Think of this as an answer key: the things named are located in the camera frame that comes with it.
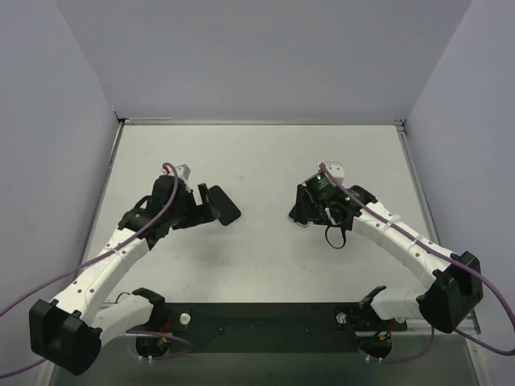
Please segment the black phone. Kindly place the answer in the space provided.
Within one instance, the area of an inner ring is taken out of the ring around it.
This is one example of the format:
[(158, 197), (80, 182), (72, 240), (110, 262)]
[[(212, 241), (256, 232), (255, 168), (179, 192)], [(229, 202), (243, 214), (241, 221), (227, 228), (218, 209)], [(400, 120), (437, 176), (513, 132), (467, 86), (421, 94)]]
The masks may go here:
[(241, 210), (220, 186), (210, 187), (209, 194), (213, 205), (220, 213), (218, 220), (222, 225), (228, 226), (241, 217)]

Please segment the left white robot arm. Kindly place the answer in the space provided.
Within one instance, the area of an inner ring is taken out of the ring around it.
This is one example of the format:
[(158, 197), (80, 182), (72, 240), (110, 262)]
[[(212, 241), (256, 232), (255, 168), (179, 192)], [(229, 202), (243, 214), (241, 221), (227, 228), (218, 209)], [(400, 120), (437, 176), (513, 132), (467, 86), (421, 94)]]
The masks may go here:
[(101, 254), (50, 302), (38, 300), (30, 308), (31, 350), (73, 375), (84, 373), (106, 341), (106, 329), (93, 324), (97, 312), (130, 268), (169, 231), (219, 217), (207, 185), (198, 190), (200, 203), (187, 178), (159, 176), (151, 194), (123, 215)]

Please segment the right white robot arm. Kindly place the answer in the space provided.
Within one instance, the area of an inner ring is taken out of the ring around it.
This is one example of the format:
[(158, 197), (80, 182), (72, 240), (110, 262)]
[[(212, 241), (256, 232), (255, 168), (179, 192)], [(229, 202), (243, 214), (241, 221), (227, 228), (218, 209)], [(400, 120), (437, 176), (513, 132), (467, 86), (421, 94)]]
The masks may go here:
[(323, 172), (296, 189), (295, 220), (355, 232), (384, 249), (421, 283), (422, 290), (382, 289), (370, 306), (382, 320), (416, 318), (451, 333), (482, 300), (479, 259), (458, 255), (403, 223), (360, 186), (342, 191)]

